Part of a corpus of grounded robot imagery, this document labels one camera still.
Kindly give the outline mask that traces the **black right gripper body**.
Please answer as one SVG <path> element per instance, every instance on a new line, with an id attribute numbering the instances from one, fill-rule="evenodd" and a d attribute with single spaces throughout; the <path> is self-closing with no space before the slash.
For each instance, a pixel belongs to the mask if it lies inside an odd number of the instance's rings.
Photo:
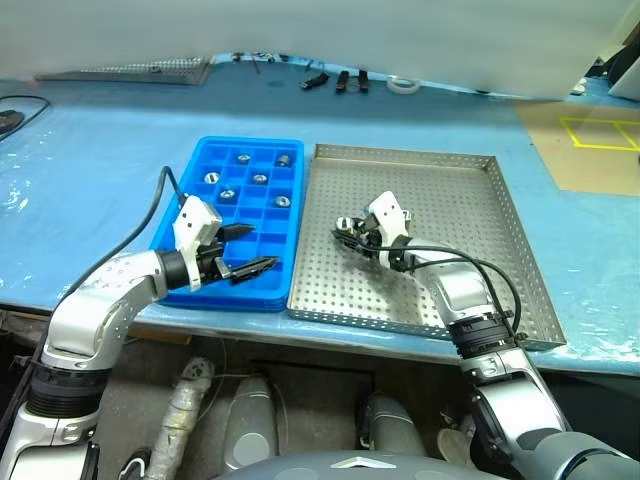
<path id="1" fill-rule="evenodd" d="M 379 230 L 379 222 L 375 216 L 365 216 L 362 219 L 366 220 L 364 227 L 353 227 L 354 235 L 357 235 L 363 240 L 371 251 L 370 256 L 364 256 L 369 259 L 379 259 L 378 247 L 382 246 L 382 237 Z"/>

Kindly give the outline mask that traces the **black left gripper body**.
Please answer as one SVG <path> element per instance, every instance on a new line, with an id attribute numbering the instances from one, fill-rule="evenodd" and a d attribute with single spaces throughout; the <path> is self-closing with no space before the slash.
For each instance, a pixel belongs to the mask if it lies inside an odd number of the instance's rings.
<path id="1" fill-rule="evenodd" d="M 224 244 L 214 239 L 209 245 L 197 249 L 197 266 L 202 285 L 208 285 L 231 277 L 231 269 L 223 259 Z"/>

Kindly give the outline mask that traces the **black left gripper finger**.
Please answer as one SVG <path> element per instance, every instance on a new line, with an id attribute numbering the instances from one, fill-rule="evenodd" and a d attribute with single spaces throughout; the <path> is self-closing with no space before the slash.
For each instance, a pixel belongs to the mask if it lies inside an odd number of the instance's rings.
<path id="1" fill-rule="evenodd" d="M 230 225 L 222 226 L 219 229 L 219 241 L 222 243 L 228 243 L 231 241 L 239 240 L 255 230 L 254 225 L 246 223 L 233 223 Z"/>
<path id="2" fill-rule="evenodd" d="M 229 280 L 232 285 L 237 285 L 249 280 L 253 280 L 266 271 L 272 269 L 278 261 L 279 258 L 277 256 L 257 257 L 245 264 L 233 267 L 230 270 Z"/>

